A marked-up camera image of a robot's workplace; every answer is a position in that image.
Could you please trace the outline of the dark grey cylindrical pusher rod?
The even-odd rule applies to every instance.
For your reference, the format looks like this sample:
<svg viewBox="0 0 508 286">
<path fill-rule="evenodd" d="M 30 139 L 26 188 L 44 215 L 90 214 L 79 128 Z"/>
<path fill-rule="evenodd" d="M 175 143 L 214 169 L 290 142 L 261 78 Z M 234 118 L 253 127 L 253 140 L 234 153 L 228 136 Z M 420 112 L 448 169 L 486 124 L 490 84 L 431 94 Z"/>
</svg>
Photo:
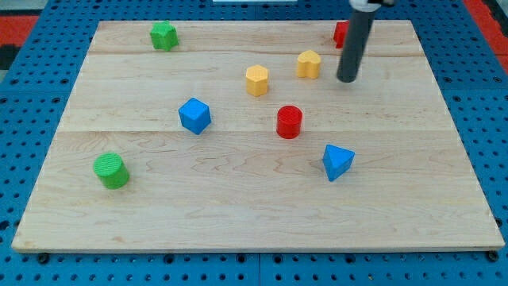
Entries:
<svg viewBox="0 0 508 286">
<path fill-rule="evenodd" d="M 337 78 L 343 83 L 356 80 L 375 15 L 375 11 L 352 11 L 337 68 Z"/>
</svg>

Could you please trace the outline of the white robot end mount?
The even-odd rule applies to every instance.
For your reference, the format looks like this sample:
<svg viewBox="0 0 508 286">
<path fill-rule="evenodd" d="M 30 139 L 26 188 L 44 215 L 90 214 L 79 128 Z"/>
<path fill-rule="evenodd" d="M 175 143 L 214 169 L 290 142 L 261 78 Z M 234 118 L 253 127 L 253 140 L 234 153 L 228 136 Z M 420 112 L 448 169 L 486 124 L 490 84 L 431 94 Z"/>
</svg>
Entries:
<svg viewBox="0 0 508 286">
<path fill-rule="evenodd" d="M 350 6 L 360 12 L 375 12 L 380 7 L 393 7 L 396 0 L 349 0 Z"/>
</svg>

